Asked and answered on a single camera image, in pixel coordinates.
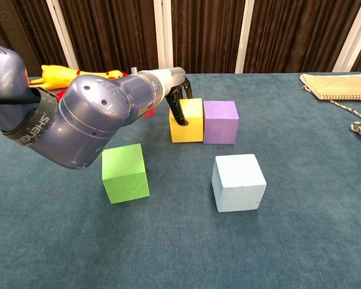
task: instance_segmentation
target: green cube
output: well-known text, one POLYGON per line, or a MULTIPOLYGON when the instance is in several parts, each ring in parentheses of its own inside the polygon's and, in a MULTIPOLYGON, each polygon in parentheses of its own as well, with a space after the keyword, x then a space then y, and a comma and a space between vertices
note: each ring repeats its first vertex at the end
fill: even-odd
POLYGON ((140 143, 105 149, 102 180, 112 204, 150 196, 140 143))

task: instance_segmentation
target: yellow cube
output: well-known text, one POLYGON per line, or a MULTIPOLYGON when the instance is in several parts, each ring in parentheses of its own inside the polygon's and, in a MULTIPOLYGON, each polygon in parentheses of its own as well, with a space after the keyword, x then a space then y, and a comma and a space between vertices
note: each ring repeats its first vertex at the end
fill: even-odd
POLYGON ((181 99, 180 105, 188 125, 181 126, 175 121, 170 110, 171 139, 173 143, 191 143, 203 141, 203 104, 202 98, 181 99))

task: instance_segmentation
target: teal tablecloth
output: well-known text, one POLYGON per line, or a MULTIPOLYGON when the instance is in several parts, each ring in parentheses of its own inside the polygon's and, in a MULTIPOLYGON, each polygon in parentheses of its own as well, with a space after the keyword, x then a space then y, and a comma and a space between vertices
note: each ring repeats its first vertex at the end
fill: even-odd
POLYGON ((100 159, 69 170, 0 134, 0 289, 361 288, 359 119, 298 76, 190 75, 195 98, 236 102, 236 144, 171 143, 162 103, 110 143, 142 144, 151 193, 118 205, 100 159), (229 154, 259 161, 257 211, 217 212, 214 157, 229 154))

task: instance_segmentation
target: white cube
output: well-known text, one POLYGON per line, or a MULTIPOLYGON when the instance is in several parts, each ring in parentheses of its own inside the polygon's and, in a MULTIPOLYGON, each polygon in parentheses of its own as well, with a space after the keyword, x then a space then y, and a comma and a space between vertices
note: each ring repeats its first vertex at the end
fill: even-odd
POLYGON ((258 209, 266 180, 255 155, 215 157, 212 188, 218 212, 258 209))

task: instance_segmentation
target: yellow rubber chicken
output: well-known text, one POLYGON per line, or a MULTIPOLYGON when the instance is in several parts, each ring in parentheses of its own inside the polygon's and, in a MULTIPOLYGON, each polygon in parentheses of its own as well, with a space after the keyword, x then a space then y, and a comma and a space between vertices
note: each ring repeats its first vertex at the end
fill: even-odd
POLYGON ((123 76, 119 70, 109 72, 85 72, 59 65, 42 65, 42 78, 29 81, 29 87, 41 87, 46 90, 64 89, 79 75, 97 75, 108 80, 123 76))

